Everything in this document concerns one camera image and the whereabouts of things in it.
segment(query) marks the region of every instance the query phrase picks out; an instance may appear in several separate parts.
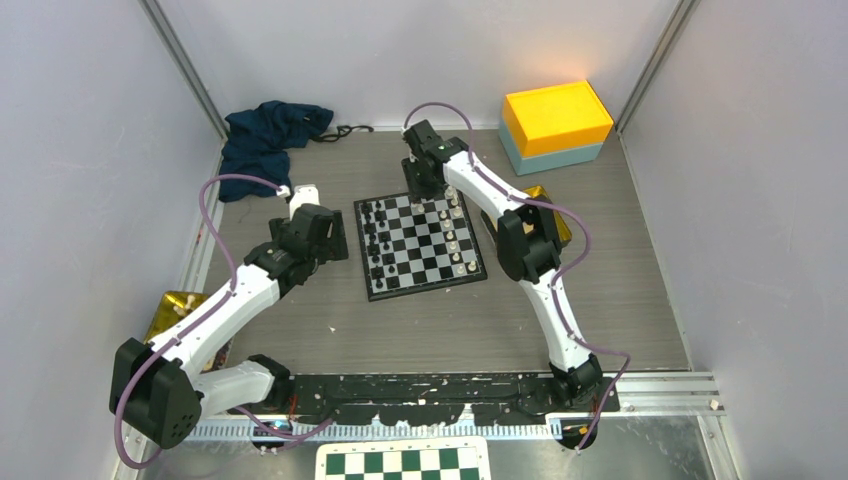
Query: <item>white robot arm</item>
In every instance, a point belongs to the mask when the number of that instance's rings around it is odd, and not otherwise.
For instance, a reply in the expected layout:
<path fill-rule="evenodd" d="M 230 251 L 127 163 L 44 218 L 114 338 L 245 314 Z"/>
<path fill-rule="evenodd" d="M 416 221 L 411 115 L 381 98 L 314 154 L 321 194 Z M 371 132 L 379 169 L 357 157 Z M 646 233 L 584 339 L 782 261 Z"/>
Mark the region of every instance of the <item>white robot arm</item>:
<path fill-rule="evenodd" d="M 533 305 L 548 344 L 551 369 L 561 380 L 558 393 L 568 400 L 597 384 L 603 376 L 600 365 L 591 351 L 575 341 L 582 335 L 562 283 L 551 289 L 562 251 L 552 211 L 514 200 L 530 197 L 504 182 L 473 152 L 469 155 L 462 140 L 443 140 L 426 120 L 406 129 L 403 137 L 410 157 L 402 165 L 414 196 L 431 198 L 452 186 L 496 222 L 498 261 Z M 557 301 L 571 335 L 557 312 Z"/>
<path fill-rule="evenodd" d="M 123 416 L 160 447 L 176 446 L 209 415 L 250 403 L 282 405 L 289 399 L 289 370 L 264 355 L 215 372 L 201 370 L 247 322 L 303 285 L 320 265 L 348 257 L 341 212 L 318 203 L 314 186 L 298 187 L 289 204 L 291 218 L 271 220 L 272 241 L 245 257 L 234 289 L 229 283 L 221 287 L 149 343 L 131 338 L 118 348 L 109 399 L 113 413 L 142 363 L 174 339 L 178 342 L 162 353 L 133 389 Z M 217 311 L 189 334 L 182 334 L 226 296 L 229 300 Z"/>

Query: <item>white enclosure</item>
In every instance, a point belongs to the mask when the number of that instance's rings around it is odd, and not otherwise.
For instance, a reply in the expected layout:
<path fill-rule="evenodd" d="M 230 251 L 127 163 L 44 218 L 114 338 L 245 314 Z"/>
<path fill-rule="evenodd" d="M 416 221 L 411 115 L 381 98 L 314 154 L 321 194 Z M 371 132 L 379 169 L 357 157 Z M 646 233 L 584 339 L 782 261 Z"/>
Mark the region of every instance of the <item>white enclosure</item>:
<path fill-rule="evenodd" d="M 676 4 L 162 1 L 223 115 L 276 99 L 390 127 L 435 99 L 497 126 L 505 94 L 586 78 L 617 117 Z"/>
<path fill-rule="evenodd" d="M 844 478 L 848 7 L 701 2 L 624 135 L 747 478 Z"/>
<path fill-rule="evenodd" d="M 0 476 L 108 478 L 115 349 L 178 284 L 221 142 L 137 2 L 38 3 L 0 6 Z"/>
<path fill-rule="evenodd" d="M 222 115 L 276 99 L 397 128 L 439 100 L 485 128 L 504 94 L 583 79 L 619 118 L 681 2 L 43 3 L 0 5 L 0 476 L 15 479 L 112 478 L 115 350 L 177 287 L 218 168 L 221 138 L 144 5 L 161 3 Z M 848 4 L 700 2 L 622 132 L 745 478 L 848 471 L 846 75 Z"/>

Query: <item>light blue box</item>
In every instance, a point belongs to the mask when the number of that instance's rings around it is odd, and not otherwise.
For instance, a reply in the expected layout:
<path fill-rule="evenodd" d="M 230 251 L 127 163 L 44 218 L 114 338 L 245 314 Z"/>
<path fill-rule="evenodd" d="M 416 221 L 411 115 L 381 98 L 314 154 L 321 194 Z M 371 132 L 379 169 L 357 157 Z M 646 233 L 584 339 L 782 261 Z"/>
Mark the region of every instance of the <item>light blue box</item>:
<path fill-rule="evenodd" d="M 504 145 L 506 155 L 509 157 L 509 161 L 512 163 L 512 168 L 515 169 L 516 175 L 527 175 L 528 173 L 542 172 L 552 168 L 588 162 L 597 158 L 603 146 L 603 143 L 593 143 L 583 147 L 569 148 L 560 150 L 559 152 L 524 158 L 518 153 L 515 140 L 512 139 L 512 134 L 503 120 L 501 120 L 501 126 L 498 128 L 498 136 L 501 137 L 501 143 Z"/>

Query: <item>gray floor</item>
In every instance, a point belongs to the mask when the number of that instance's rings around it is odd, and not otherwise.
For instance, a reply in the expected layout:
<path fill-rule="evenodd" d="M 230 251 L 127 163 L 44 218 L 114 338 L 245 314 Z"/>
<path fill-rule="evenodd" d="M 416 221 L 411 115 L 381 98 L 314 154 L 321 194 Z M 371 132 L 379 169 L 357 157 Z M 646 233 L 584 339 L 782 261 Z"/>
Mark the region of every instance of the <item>gray floor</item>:
<path fill-rule="evenodd" d="M 632 369 L 688 368 L 683 344 L 621 145 L 611 137 L 593 162 L 516 177 L 495 131 L 476 134 L 478 155 L 518 188 L 542 184 L 553 200 L 580 214 L 593 251 L 566 275 L 566 291 L 590 342 L 633 355 Z M 350 259 L 323 266 L 304 287 L 248 324 L 230 363 L 254 353 L 298 373 L 546 370 L 542 331 L 518 286 L 500 270 L 494 248 L 468 202 L 489 279 L 369 303 L 366 299 L 353 201 L 406 191 L 399 133 L 353 134 L 334 144 L 291 150 L 291 178 L 318 186 L 321 203 L 344 213 Z M 269 239 L 267 222 L 286 216 L 285 203 L 251 198 L 229 204 L 221 234 L 236 258 Z M 575 239 L 563 259 L 576 256 Z M 228 277 L 216 252 L 207 290 Z M 621 365 L 601 356 L 606 370 Z"/>

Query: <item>black cable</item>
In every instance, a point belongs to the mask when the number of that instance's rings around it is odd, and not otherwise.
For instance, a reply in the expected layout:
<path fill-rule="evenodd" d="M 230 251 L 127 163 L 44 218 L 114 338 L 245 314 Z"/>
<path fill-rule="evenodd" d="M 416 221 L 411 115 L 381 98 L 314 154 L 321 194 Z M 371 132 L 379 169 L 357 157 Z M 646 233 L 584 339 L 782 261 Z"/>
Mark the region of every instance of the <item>black cable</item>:
<path fill-rule="evenodd" d="M 374 133 L 374 127 L 370 127 L 368 125 L 339 125 L 336 127 L 337 133 L 326 133 L 324 135 L 313 135 L 309 137 L 313 142 L 318 143 L 334 143 L 338 142 L 340 139 L 350 135 L 356 130 L 366 130 L 368 133 Z"/>

